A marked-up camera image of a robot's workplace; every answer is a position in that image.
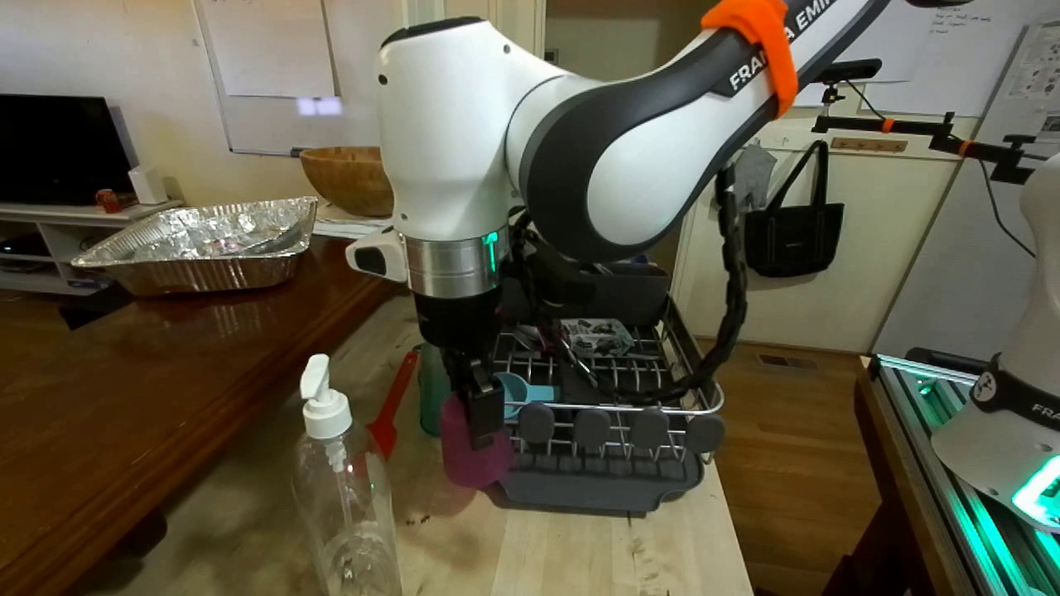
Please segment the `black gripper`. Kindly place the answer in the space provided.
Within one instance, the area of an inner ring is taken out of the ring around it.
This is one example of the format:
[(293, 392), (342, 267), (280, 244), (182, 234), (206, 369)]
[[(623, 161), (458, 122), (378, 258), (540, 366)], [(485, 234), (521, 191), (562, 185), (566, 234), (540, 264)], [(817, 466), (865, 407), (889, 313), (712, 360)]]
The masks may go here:
[(503, 387), (488, 371), (503, 325), (500, 299), (500, 288), (474, 299), (414, 299), (422, 338), (439, 351), (453, 378), (466, 378), (465, 407), (474, 447), (488, 447), (503, 427)]

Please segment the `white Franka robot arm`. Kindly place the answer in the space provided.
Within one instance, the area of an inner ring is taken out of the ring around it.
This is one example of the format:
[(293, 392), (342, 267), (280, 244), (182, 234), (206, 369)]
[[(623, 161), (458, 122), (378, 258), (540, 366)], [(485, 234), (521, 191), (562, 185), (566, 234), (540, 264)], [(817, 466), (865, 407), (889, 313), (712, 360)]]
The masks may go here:
[(658, 243), (701, 185), (830, 67), (889, 0), (715, 0), (664, 67), (590, 81), (508, 41), (485, 18), (392, 32), (378, 53), (381, 167), (407, 288), (449, 330), (469, 436), (503, 397), (485, 371), (510, 258), (508, 216), (573, 261)]

